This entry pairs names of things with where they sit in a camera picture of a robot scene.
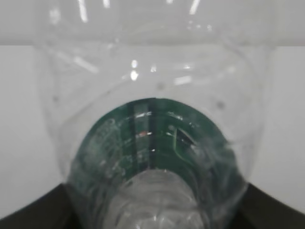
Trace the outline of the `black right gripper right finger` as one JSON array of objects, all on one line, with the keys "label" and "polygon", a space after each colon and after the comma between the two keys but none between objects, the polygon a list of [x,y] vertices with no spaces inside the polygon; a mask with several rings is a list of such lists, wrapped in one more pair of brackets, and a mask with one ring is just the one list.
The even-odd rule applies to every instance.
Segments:
[{"label": "black right gripper right finger", "polygon": [[239,229],[305,229],[305,215],[252,184],[238,212]]}]

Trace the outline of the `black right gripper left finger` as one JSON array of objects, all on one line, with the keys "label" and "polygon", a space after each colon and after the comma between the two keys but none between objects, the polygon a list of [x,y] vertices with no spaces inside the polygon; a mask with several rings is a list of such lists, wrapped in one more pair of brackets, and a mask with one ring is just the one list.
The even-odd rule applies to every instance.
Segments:
[{"label": "black right gripper left finger", "polygon": [[77,229],[79,219],[63,185],[0,220],[2,229]]}]

